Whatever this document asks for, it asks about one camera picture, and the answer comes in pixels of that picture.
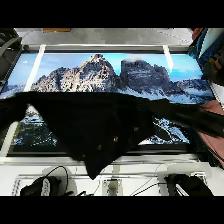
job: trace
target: floor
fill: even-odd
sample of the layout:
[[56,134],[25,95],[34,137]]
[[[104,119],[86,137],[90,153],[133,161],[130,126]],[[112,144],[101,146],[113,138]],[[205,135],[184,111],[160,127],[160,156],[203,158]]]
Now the floor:
[[23,44],[150,44],[190,45],[188,28],[72,28],[43,33],[42,28],[15,28]]

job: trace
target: mountain image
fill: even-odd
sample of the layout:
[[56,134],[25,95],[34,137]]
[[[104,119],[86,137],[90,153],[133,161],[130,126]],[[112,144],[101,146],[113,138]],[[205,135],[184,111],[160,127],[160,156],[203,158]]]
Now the mountain image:
[[[24,85],[14,87],[6,85],[1,97],[8,97],[15,92],[22,91],[23,88]],[[38,92],[118,92],[150,100],[167,98],[171,102],[185,104],[201,104],[214,99],[205,80],[187,79],[174,82],[170,79],[165,67],[151,65],[141,59],[122,60],[120,74],[116,74],[111,63],[102,54],[92,55],[80,66],[60,67],[49,75],[41,76],[32,85],[31,90]],[[47,130],[43,120],[37,116],[37,112],[28,111],[27,117],[20,123],[14,144],[31,144],[31,140],[34,145],[56,144],[53,134]],[[157,134],[145,140],[144,144],[189,143],[182,128],[172,122],[155,118],[154,125]],[[35,131],[29,134],[27,133],[29,129],[35,129]]]

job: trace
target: red cloth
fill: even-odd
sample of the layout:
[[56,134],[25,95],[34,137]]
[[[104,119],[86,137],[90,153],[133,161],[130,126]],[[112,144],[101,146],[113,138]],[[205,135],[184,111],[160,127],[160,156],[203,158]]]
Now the red cloth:
[[195,40],[197,36],[202,32],[204,28],[195,28],[192,34],[192,40]]
[[[223,111],[220,103],[217,100],[212,100],[212,101],[204,104],[203,106],[206,110],[208,110],[210,112],[224,115],[224,111]],[[199,135],[213,151],[215,151],[221,158],[224,159],[224,138],[214,138],[212,136],[209,136],[209,135],[206,135],[203,133],[199,133]],[[222,162],[222,160],[220,160],[219,158],[217,158],[217,159],[220,161],[220,163],[224,167],[224,162]]]

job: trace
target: television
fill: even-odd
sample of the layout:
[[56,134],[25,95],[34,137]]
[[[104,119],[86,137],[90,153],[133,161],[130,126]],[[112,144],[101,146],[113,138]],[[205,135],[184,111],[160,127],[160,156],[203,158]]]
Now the television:
[[[24,90],[36,53],[24,53],[18,60],[0,98]],[[187,54],[155,53],[44,53],[31,91],[38,92],[116,92],[173,103],[204,104],[215,99],[202,72]],[[190,144],[181,126],[154,118],[161,131],[140,144]],[[19,123],[11,145],[16,148],[57,146],[57,140],[33,107]]]

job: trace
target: blue sky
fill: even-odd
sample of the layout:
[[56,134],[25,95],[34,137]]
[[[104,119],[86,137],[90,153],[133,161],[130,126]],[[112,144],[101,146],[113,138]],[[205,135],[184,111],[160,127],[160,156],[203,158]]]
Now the blue sky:
[[[184,79],[200,78],[201,71],[197,62],[189,55],[173,54],[172,59],[174,67],[172,72],[168,68],[168,63],[164,54],[126,54],[126,53],[102,53],[103,56],[111,63],[117,75],[120,75],[121,61],[128,59],[145,60],[151,65],[157,64],[167,69],[172,81]],[[64,67],[74,68],[80,66],[85,60],[88,60],[94,53],[45,53],[42,57],[41,64],[35,81],[43,75],[49,75],[53,70]],[[19,58],[10,78],[9,84],[25,84],[32,70],[37,54],[22,54]]]

